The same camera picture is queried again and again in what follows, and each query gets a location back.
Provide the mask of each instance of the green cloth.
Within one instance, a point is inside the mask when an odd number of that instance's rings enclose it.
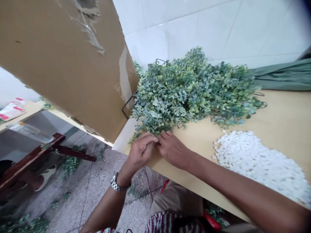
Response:
[[[256,83],[267,90],[311,91],[311,58],[251,69]]]

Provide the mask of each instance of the red object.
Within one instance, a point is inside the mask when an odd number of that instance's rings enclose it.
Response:
[[[205,209],[203,209],[203,217],[206,218],[206,220],[210,223],[213,229],[220,230],[221,226],[218,222],[216,222],[212,216],[210,216]]]
[[[169,180],[166,180],[166,181],[164,182],[164,185],[163,185],[163,187],[162,187],[160,193],[163,193],[163,191],[164,191],[164,189],[166,188],[166,186],[168,185],[168,183],[169,183]]]

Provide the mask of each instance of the white tile wall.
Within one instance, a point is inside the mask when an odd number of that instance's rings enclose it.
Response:
[[[113,0],[131,56],[142,66],[201,46],[210,61],[294,61],[311,44],[301,0]]]

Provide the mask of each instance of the beige tabletop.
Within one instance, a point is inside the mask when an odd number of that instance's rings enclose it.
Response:
[[[311,93],[262,91],[267,108],[259,109],[257,114],[246,123],[229,128],[232,130],[251,130],[259,137],[262,144],[276,149],[292,158],[304,171],[307,180],[311,181]],[[187,129],[174,129],[174,134],[191,150],[205,158],[212,159],[215,150],[213,142],[224,133],[209,118],[198,123],[187,124]],[[129,146],[124,153],[128,154]],[[156,151],[153,152],[148,166],[156,172],[179,183],[198,195],[217,204],[232,214],[246,220],[250,219],[218,191],[189,173],[167,163]]]

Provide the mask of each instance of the silver watch band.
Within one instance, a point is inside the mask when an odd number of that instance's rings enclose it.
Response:
[[[118,192],[123,192],[123,191],[127,191],[127,189],[131,186],[132,181],[130,182],[130,184],[127,187],[121,187],[117,184],[117,177],[118,177],[118,173],[115,173],[115,175],[113,176],[113,179],[111,181],[111,187]]]

